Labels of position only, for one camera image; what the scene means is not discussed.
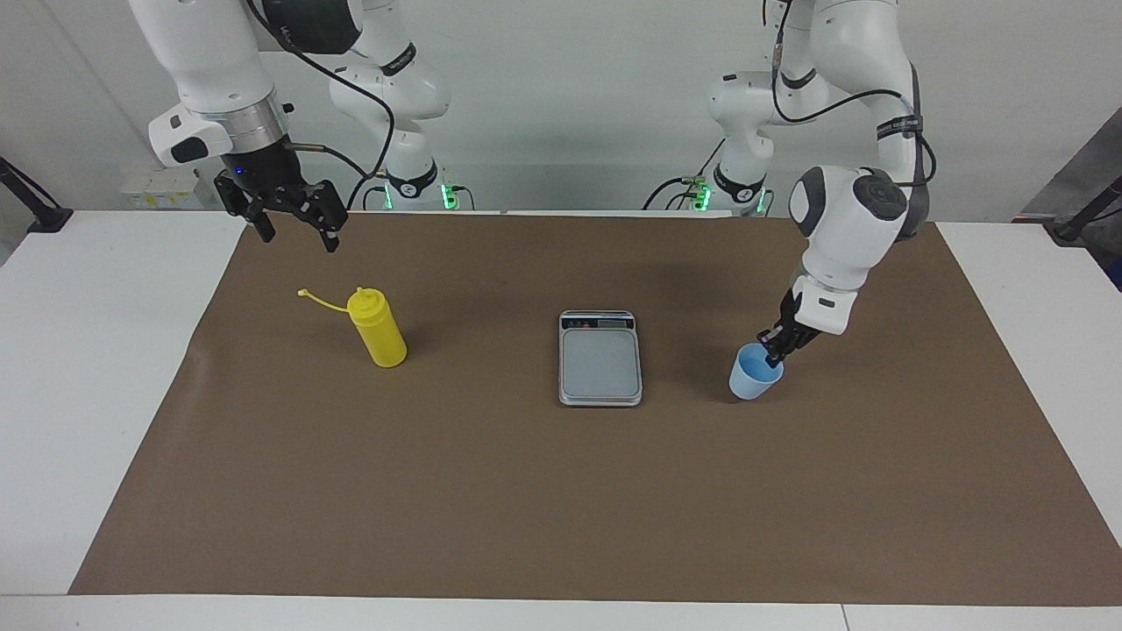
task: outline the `black cable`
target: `black cable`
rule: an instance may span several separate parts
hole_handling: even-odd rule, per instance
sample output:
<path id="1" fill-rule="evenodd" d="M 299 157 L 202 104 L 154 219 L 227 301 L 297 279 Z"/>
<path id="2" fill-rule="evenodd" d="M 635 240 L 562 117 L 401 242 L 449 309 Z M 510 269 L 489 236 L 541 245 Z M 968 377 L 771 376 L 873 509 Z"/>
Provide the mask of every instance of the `black cable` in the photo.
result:
<path id="1" fill-rule="evenodd" d="M 664 208 L 664 209 L 662 209 L 662 210 L 670 210 L 670 207 L 671 207 L 671 205 L 672 205 L 672 204 L 673 204 L 673 203 L 674 203 L 675 201 L 678 202 L 678 209 L 677 209 L 677 210 L 681 210 L 681 209 L 682 209 L 682 204 L 683 204 L 683 203 L 686 202 L 686 200 L 688 200 L 688 199 L 690 199 L 690 198 L 692 198 L 692 196 L 693 196 L 693 193 L 689 193 L 689 192 L 686 192 L 686 193 L 678 193 L 677 195 L 674 195 L 674 196 L 670 198 L 670 201 L 669 201 L 669 202 L 666 202 L 666 208 Z"/>
<path id="2" fill-rule="evenodd" d="M 931 145 L 928 144 L 927 138 L 923 137 L 923 134 L 921 131 L 917 131 L 916 139 L 923 147 L 923 150 L 927 153 L 928 157 L 931 158 L 931 173 L 925 175 L 923 179 L 920 180 L 919 182 L 904 182 L 904 183 L 896 182 L 895 183 L 896 186 L 900 186 L 901 189 L 916 189 L 919 186 L 927 186 L 928 184 L 931 183 L 931 180 L 935 180 L 935 175 L 939 172 L 939 158 L 935 157 L 935 150 L 931 148 Z"/>
<path id="3" fill-rule="evenodd" d="M 721 138 L 720 143 L 717 143 L 717 147 L 714 148 L 714 150 L 712 150 L 711 154 L 709 154 L 709 159 L 705 161 L 705 164 L 701 165 L 701 168 L 698 170 L 698 174 L 695 175 L 695 177 L 701 177 L 702 175 L 705 175 L 705 170 L 709 168 L 709 165 L 712 164 L 712 158 L 717 157 L 717 153 L 720 152 L 720 148 L 725 146 L 725 141 L 726 140 L 728 140 L 728 138 Z M 678 208 L 674 209 L 674 210 L 681 210 L 682 209 L 682 203 L 684 203 L 684 202 L 686 202 L 686 200 L 679 201 L 678 202 Z"/>
<path id="4" fill-rule="evenodd" d="M 452 186 L 453 191 L 467 191 L 468 198 L 471 199 L 471 210 L 476 209 L 476 194 L 471 192 L 471 189 L 467 186 Z"/>
<path id="5" fill-rule="evenodd" d="M 1115 214 L 1120 214 L 1120 213 L 1122 213 L 1122 208 L 1115 210 L 1114 212 L 1107 212 L 1106 214 L 1104 214 L 1102 217 L 1096 217 L 1096 218 L 1092 219 L 1091 221 L 1087 221 L 1087 223 L 1089 225 L 1089 223 L 1095 223 L 1095 222 L 1098 222 L 1098 221 L 1103 221 L 1105 219 L 1110 219 L 1111 217 L 1114 217 Z"/>
<path id="6" fill-rule="evenodd" d="M 908 99 L 905 99 L 904 95 L 901 94 L 900 92 L 896 92 L 895 90 L 868 90 L 865 92 L 861 92 L 859 94 L 853 94 L 845 99 L 842 99 L 840 101 L 834 103 L 833 106 L 829 106 L 812 115 L 800 118 L 788 117 L 787 113 L 783 112 L 783 108 L 781 108 L 779 104 L 779 75 L 780 75 L 780 65 L 782 63 L 782 54 L 783 54 L 782 53 L 783 37 L 784 37 L 784 31 L 787 30 L 787 19 L 788 17 L 790 17 L 790 15 L 791 15 L 791 2 L 788 2 L 787 9 L 783 10 L 783 19 L 779 24 L 779 34 L 775 36 L 775 52 L 773 53 L 774 57 L 772 58 L 772 103 L 775 106 L 775 112 L 779 113 L 780 118 L 794 125 L 801 122 L 809 122 L 820 116 L 825 116 L 854 101 L 858 101 L 866 97 L 879 97 L 879 95 L 894 97 L 896 99 L 900 99 L 900 101 L 904 104 L 904 107 L 907 107 L 913 115 L 916 113 L 916 110 L 912 107 L 912 104 L 909 103 Z M 931 174 L 925 176 L 923 180 L 919 182 L 907 182 L 907 183 L 898 182 L 896 185 L 903 189 L 914 189 L 918 186 L 926 186 L 931 182 L 931 180 L 935 179 L 935 174 L 938 171 L 939 161 L 935 155 L 935 149 L 932 149 L 931 145 L 927 141 L 927 138 L 923 137 L 922 132 L 916 132 L 916 140 L 919 141 L 920 145 L 922 145 L 923 150 L 931 158 Z"/>
<path id="7" fill-rule="evenodd" d="M 288 43 L 288 40 L 285 39 L 280 33 L 274 29 L 273 25 L 270 25 L 268 20 L 265 19 L 265 16 L 263 16 L 261 12 L 257 9 L 257 4 L 254 4 L 254 0 L 246 0 L 246 4 L 249 6 L 249 12 L 254 15 L 254 19 L 256 19 L 257 22 L 260 24 L 261 27 L 266 31 L 268 31 L 269 35 L 273 36 L 273 39 L 276 39 L 277 44 L 279 44 L 282 48 L 284 48 L 288 53 L 292 53 L 300 61 L 315 68 L 315 71 L 319 72 L 320 74 L 323 74 L 324 76 L 327 76 L 332 81 L 342 83 L 343 85 L 350 88 L 351 90 L 358 92 L 359 94 L 362 94 L 367 99 L 370 99 L 371 101 L 378 103 L 379 106 L 381 106 L 381 109 L 386 110 L 386 116 L 389 117 L 389 129 L 386 131 L 386 141 L 381 146 L 381 153 L 378 154 L 378 162 L 374 164 L 374 168 L 370 170 L 370 173 L 364 175 L 358 181 L 358 184 L 355 185 L 355 190 L 351 191 L 350 198 L 347 200 L 347 209 L 349 210 L 351 205 L 355 204 L 355 199 L 358 196 L 358 192 L 362 189 L 362 186 L 367 182 L 369 182 L 375 177 L 375 174 L 377 174 L 378 171 L 381 170 L 383 163 L 386 162 L 386 154 L 389 153 L 389 146 L 394 140 L 394 130 L 397 128 L 397 119 L 394 117 L 394 110 L 390 109 L 389 103 L 378 98 L 376 94 L 373 94 L 369 91 L 359 88 L 358 85 L 351 83 L 350 81 L 347 81 L 346 79 L 339 76 L 338 74 L 315 63 L 311 57 L 309 57 L 298 48 Z"/>
<path id="8" fill-rule="evenodd" d="M 866 97 L 877 97 L 877 95 L 881 95 L 881 94 L 883 94 L 885 97 L 895 97 L 896 99 L 900 99 L 901 101 L 903 101 L 904 104 L 908 106 L 908 109 L 912 109 L 911 104 L 908 103 L 908 101 L 904 99 L 904 95 L 901 94 L 900 92 L 896 92 L 895 90 L 868 90 L 867 92 L 862 92 L 859 94 L 853 94 L 850 97 L 842 99 L 840 101 L 834 103 L 833 106 L 829 106 L 828 108 L 826 108 L 826 109 L 824 109 L 821 111 L 815 112 L 815 113 L 812 113 L 810 116 L 804 116 L 804 117 L 801 117 L 801 118 L 790 118 L 790 117 L 788 117 L 787 113 L 783 112 L 783 108 L 781 108 L 780 104 L 779 104 L 779 75 L 780 75 L 780 70 L 779 68 L 780 68 L 780 64 L 782 62 L 783 37 L 784 37 L 784 31 L 787 30 L 787 18 L 790 17 L 790 15 L 791 15 L 791 3 L 788 2 L 787 9 L 783 11 L 783 19 L 779 22 L 779 34 L 775 36 L 775 52 L 773 53 L 774 58 L 772 60 L 772 103 L 775 104 L 775 111 L 776 111 L 776 113 L 779 113 L 780 118 L 782 118 L 783 120 L 785 120 L 788 122 L 794 124 L 794 125 L 798 125 L 798 124 L 801 124 L 801 122 L 810 122 L 811 120 L 813 120 L 813 119 L 816 119 L 816 118 L 818 118 L 820 116 L 825 116 L 825 115 L 827 115 L 827 113 L 829 113 L 829 112 L 831 112 L 831 111 L 834 111 L 834 110 L 836 110 L 836 109 L 838 109 L 840 107 L 847 106 L 847 104 L 849 104 L 849 103 L 852 103 L 854 101 L 864 99 Z"/>
<path id="9" fill-rule="evenodd" d="M 30 188 L 35 189 L 36 191 L 38 191 L 40 195 L 47 198 L 47 201 L 49 201 L 52 204 L 54 204 L 55 208 L 62 208 L 62 205 L 58 202 L 55 201 L 55 198 L 50 196 L 50 193 L 48 193 L 43 186 L 39 185 L 38 182 L 36 182 L 35 180 L 33 180 L 28 174 L 26 174 L 22 171 L 20 171 L 18 166 L 16 166 L 15 164 L 12 164 L 12 163 L 9 162 L 8 163 L 8 168 L 10 168 L 11 172 L 15 173 L 17 177 L 19 177 L 20 180 L 22 180 L 24 183 L 26 183 L 28 186 L 30 186 Z"/>
<path id="10" fill-rule="evenodd" d="M 343 155 L 342 152 L 337 152 L 335 149 L 332 149 L 331 147 L 329 147 L 327 145 L 311 145 L 311 144 L 307 144 L 307 143 L 291 143 L 288 145 L 285 145 L 285 148 L 286 149 L 292 149 L 294 152 L 309 152 L 309 153 L 314 153 L 314 154 L 328 154 L 328 155 L 334 156 L 334 157 L 341 159 L 342 162 L 347 163 L 347 166 L 350 166 L 351 168 L 353 168 L 355 172 L 359 174 L 359 177 L 366 177 L 366 176 L 369 175 L 367 172 L 362 171 L 362 167 L 359 166 L 357 162 L 355 162 L 351 158 L 349 158 L 346 155 Z"/>
<path id="11" fill-rule="evenodd" d="M 651 210 L 651 204 L 654 203 L 654 199 L 659 196 L 659 193 L 665 191 L 666 189 L 673 186 L 674 184 L 689 184 L 690 180 L 682 177 L 674 177 L 673 180 L 666 180 L 659 188 L 651 193 L 651 196 L 646 199 L 646 203 L 643 204 L 643 210 Z"/>
<path id="12" fill-rule="evenodd" d="M 362 193 L 362 210 L 364 211 L 366 211 L 366 200 L 367 200 L 367 198 L 369 198 L 370 193 L 374 193 L 374 192 L 385 193 L 386 189 L 383 188 L 383 186 L 371 186 L 371 188 L 367 189 L 367 191 L 365 193 Z"/>

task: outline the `white wall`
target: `white wall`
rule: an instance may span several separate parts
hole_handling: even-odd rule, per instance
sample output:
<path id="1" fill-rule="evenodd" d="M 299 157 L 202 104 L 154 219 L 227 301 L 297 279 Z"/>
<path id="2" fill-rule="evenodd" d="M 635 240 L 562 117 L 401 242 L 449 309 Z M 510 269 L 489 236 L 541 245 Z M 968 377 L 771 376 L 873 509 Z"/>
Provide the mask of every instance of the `white wall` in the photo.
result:
<path id="1" fill-rule="evenodd" d="M 122 172 L 155 157 L 38 0 L 0 0 L 0 155 L 63 204 L 116 208 Z M 31 214 L 0 190 L 0 262 Z"/>
<path id="2" fill-rule="evenodd" d="M 173 103 L 171 80 L 126 0 L 25 0 L 40 1 L 132 129 Z M 453 89 L 450 113 L 427 126 L 438 157 L 489 208 L 637 207 L 654 184 L 700 166 L 719 136 L 706 113 L 709 84 L 729 71 L 764 68 L 773 37 L 755 0 L 403 1 L 421 53 Z M 940 157 L 938 219 L 1010 219 L 1122 102 L 1122 83 L 1111 80 L 1122 58 L 1115 0 L 912 0 L 901 19 Z M 11 46 L 0 43 L 8 63 Z M 282 97 L 297 107 L 294 138 L 373 159 L 380 140 L 331 108 L 324 77 L 282 53 L 265 57 Z M 10 80 L 0 82 L 7 89 Z M 119 183 L 86 171 L 116 168 L 121 156 L 72 130 L 58 124 L 54 137 L 65 149 L 57 152 L 77 171 L 71 177 L 95 192 L 89 199 L 104 203 Z M 875 161 L 859 106 L 774 137 L 771 185 L 781 191 L 812 164 Z M 341 189 L 353 180 L 325 156 L 305 164 L 310 177 L 330 176 Z"/>

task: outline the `brown paper mat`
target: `brown paper mat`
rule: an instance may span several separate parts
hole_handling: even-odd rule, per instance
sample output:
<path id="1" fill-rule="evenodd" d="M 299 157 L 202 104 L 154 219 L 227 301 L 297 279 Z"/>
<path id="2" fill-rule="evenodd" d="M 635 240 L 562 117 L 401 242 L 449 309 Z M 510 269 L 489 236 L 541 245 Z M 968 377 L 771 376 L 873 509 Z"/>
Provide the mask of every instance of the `brown paper mat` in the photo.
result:
<path id="1" fill-rule="evenodd" d="M 749 220 L 358 216 L 333 256 L 247 232 L 71 592 L 1122 605 L 1122 551 L 936 229 L 734 404 L 803 247 Z M 295 296 L 360 284 L 397 369 Z M 580 308 L 635 312 L 638 409 L 558 403 Z"/>

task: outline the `digital kitchen scale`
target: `digital kitchen scale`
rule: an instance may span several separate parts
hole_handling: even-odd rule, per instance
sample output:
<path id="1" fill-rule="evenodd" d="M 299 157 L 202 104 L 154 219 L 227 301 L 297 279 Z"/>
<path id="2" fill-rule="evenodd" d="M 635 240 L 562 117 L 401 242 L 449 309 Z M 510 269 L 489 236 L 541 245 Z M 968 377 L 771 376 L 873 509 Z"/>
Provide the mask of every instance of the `digital kitchen scale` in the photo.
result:
<path id="1" fill-rule="evenodd" d="M 633 408 L 643 399 L 638 332 L 629 311 L 565 311 L 560 318 L 561 403 Z"/>

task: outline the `bottle cap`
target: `bottle cap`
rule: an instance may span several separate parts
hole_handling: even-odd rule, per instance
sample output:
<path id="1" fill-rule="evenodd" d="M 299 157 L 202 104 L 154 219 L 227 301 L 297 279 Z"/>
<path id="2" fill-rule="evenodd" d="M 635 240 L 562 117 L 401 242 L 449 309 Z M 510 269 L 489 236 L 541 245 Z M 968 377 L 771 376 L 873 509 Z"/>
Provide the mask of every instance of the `bottle cap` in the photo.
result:
<path id="1" fill-rule="evenodd" d="M 347 313 L 356 327 L 374 327 L 386 319 L 389 303 L 378 290 L 359 287 L 347 301 Z"/>

